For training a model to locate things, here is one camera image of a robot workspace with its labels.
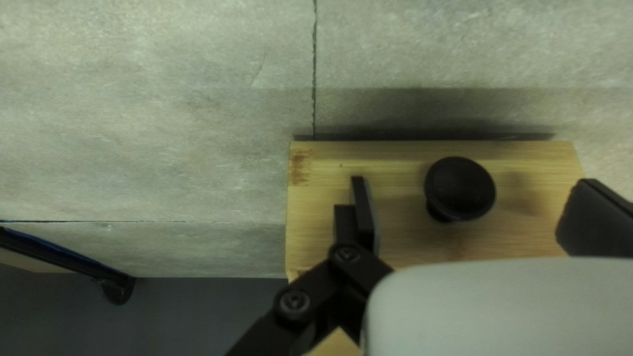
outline black metal bracket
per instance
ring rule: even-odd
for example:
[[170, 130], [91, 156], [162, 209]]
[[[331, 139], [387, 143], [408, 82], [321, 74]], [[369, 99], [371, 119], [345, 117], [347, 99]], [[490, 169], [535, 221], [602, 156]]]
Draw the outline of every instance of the black metal bracket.
[[125, 304], [132, 296], [135, 277], [52, 242], [0, 227], [0, 247], [91, 276], [105, 299], [115, 305]]
[[299, 356], [339, 326], [360, 343], [369, 294], [392, 269], [377, 257], [367, 182], [353, 177], [351, 191], [355, 205], [334, 206], [335, 243], [328, 258], [279, 291], [273, 308], [227, 356]]

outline stain on wood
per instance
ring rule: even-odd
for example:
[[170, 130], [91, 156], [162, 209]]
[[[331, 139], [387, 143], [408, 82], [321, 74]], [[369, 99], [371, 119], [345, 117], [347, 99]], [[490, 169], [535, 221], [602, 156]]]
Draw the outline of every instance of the stain on wood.
[[293, 186], [305, 185], [310, 179], [310, 152], [292, 150], [290, 157], [289, 180]]

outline dark gray surface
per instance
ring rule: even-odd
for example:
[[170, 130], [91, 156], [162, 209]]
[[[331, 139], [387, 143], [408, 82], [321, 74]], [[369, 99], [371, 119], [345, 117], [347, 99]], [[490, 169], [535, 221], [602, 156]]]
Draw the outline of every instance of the dark gray surface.
[[223, 355], [286, 282], [142, 278], [117, 307], [88, 277], [0, 264], [0, 356]]

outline wooden board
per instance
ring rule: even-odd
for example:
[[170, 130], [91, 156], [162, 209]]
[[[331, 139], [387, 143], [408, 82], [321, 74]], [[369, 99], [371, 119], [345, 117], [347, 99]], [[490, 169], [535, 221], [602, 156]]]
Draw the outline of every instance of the wooden board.
[[[497, 200], [484, 217], [442, 224], [426, 211], [423, 182], [435, 161], [463, 156], [485, 167]], [[322, 261], [335, 204], [349, 179], [368, 179], [380, 257], [395, 269], [441, 262], [564, 255], [555, 227], [583, 177], [572, 143], [559, 141], [293, 142], [289, 160], [285, 269], [290, 280]], [[311, 355], [355, 350], [340, 334]]]

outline gray concrete floor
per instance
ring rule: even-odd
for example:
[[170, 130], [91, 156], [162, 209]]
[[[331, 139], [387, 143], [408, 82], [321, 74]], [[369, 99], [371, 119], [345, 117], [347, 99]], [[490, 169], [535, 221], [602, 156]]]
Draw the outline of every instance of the gray concrete floor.
[[[282, 276], [244, 266], [282, 255], [294, 137], [571, 140], [633, 198], [631, 18], [626, 0], [7, 0], [0, 219], [111, 222], [126, 232], [67, 225], [70, 244], [154, 276]], [[156, 257], [153, 230], [117, 225], [138, 221], [204, 225]]]

